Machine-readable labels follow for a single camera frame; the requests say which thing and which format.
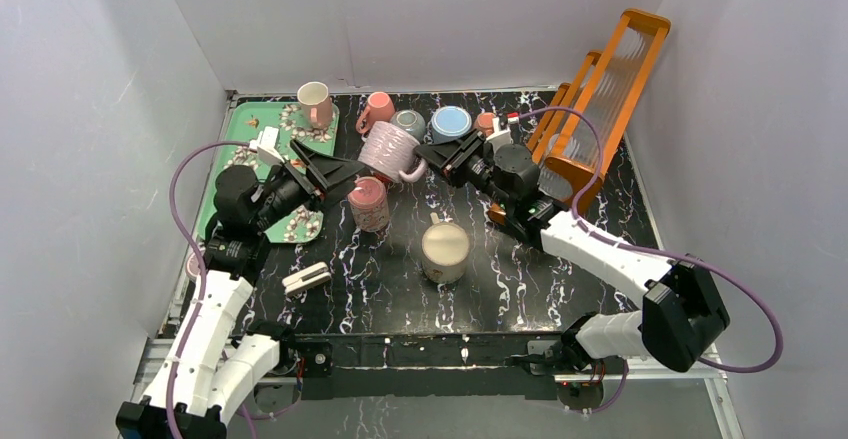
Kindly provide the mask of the pink patterned mug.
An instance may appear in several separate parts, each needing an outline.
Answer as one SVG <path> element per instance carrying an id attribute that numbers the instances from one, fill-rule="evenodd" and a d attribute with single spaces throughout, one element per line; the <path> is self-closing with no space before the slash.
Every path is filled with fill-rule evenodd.
<path id="1" fill-rule="evenodd" d="M 376 177 L 358 178 L 354 189 L 347 195 L 347 200 L 354 222 L 361 231 L 377 232 L 389 224 L 387 190 L 383 182 Z"/>

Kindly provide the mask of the lavender ribbed mug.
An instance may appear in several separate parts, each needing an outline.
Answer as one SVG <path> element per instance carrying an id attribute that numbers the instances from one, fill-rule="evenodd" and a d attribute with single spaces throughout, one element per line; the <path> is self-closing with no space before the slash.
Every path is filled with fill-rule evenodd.
<path id="1" fill-rule="evenodd" d="M 420 143 L 412 135 L 389 122 L 377 122 L 367 133 L 358 161 L 384 182 L 414 183 L 426 173 L 427 162 L 415 148 Z"/>

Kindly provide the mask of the cream cartoon mug green interior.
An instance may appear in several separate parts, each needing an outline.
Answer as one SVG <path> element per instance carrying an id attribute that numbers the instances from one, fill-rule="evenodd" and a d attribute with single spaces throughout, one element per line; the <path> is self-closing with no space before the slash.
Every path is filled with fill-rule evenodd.
<path id="1" fill-rule="evenodd" d="M 431 225 L 421 238 L 422 268 L 427 279 L 436 284 L 451 284 L 461 279 L 468 267 L 471 241 L 461 226 L 430 213 Z"/>

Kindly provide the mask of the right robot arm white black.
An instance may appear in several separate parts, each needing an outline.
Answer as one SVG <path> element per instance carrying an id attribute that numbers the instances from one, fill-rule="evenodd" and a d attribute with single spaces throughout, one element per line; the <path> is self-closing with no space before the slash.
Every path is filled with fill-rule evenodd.
<path id="1" fill-rule="evenodd" d="M 494 149 L 482 134 L 469 133 L 414 152 L 451 185 L 471 184 L 499 205 L 502 231 L 593 274 L 638 308 L 586 314 L 544 352 L 514 356 L 510 363 L 582 371 L 608 357 L 646 356 L 686 372 L 728 327 L 729 314 L 707 269 L 637 252 L 583 222 L 540 188 L 540 168 L 525 146 Z"/>

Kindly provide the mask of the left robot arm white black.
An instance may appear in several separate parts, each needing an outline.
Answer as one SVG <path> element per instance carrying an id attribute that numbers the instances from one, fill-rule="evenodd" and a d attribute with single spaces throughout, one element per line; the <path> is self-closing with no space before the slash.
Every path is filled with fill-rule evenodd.
<path id="1" fill-rule="evenodd" d="M 177 212 L 175 223 L 198 260 L 187 315 L 156 376 L 139 401 L 121 405 L 115 419 L 123 438 L 224 438 L 248 394 L 268 372 L 292 366 L 290 328 L 259 320 L 234 354 L 225 346 L 253 294 L 271 243 L 267 230 L 299 207 L 322 212 L 352 192 L 365 164 L 321 154 L 295 140 L 297 169 L 273 147 L 255 146 L 269 165 L 259 179 L 232 165 L 215 179 L 215 212 L 198 242 Z"/>

